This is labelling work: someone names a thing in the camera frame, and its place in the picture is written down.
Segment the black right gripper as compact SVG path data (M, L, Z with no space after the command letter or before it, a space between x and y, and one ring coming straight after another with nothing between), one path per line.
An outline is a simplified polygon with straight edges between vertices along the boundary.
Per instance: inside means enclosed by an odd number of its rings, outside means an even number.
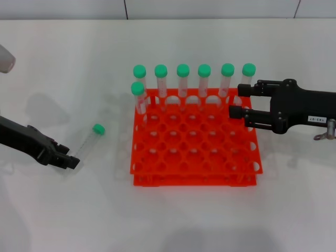
M258 80L237 89L240 97L271 97L270 112L229 106L229 117L243 119L247 128L284 134L295 125L326 128L328 120L336 120L336 92L302 89L294 79Z

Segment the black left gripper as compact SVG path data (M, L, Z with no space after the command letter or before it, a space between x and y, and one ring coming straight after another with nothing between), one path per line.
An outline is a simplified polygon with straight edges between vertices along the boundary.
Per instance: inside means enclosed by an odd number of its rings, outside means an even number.
M67 155L68 147L58 144L31 125L23 126L3 116L0 116L0 144L28 154L42 165L52 164L74 170L80 162L77 157Z

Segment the green capped clear test tube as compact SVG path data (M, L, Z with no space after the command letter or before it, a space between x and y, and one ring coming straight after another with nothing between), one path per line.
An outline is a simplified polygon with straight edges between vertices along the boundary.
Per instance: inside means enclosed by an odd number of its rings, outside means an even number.
M166 76L167 67L165 65L157 65L154 68L154 73L157 80L157 90L160 98L161 110L165 111L165 98L167 97Z
M242 77L240 84L250 85L255 73L256 73L256 66L254 64L252 63L244 64L242 68ZM241 106L245 99L246 97L243 97L241 95L236 96L234 99L234 105Z
M140 81L144 84L147 96L147 88L146 88L146 68L143 65L136 65L133 68L133 75L136 78L136 81Z
M176 69L178 80L178 96L182 98L181 109L185 108L187 90L188 90L188 76L190 74L190 68L187 64L180 64Z
M202 98L206 98L208 91L208 81L209 76L211 75L211 67L208 64L201 64L198 67L198 97L199 97L199 105L202 105Z
M229 96L229 88L232 76L234 75L235 67L233 64L226 63L222 65L221 68L221 81L220 81L220 87L218 91L218 96L222 99L222 105L223 107L226 104L226 99Z
M90 130L90 132L84 137L81 141L77 150L71 154L75 158L78 158L80 161L84 161L90 151L93 149L95 144L100 140L105 134L105 128L103 125L96 123Z
M141 119L141 126L146 126L148 101L146 96L146 90L144 84L140 81L136 81L131 85L131 92L135 99L135 115Z

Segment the orange test tube rack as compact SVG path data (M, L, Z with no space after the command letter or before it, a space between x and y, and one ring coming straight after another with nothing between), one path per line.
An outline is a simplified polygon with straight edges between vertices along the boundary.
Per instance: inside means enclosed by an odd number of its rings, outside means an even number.
M198 96L191 88L180 98L176 88L160 98L147 91L145 114L134 115L130 173L135 186L254 186L263 173L254 129L231 119L228 107L238 102L251 108L231 88Z

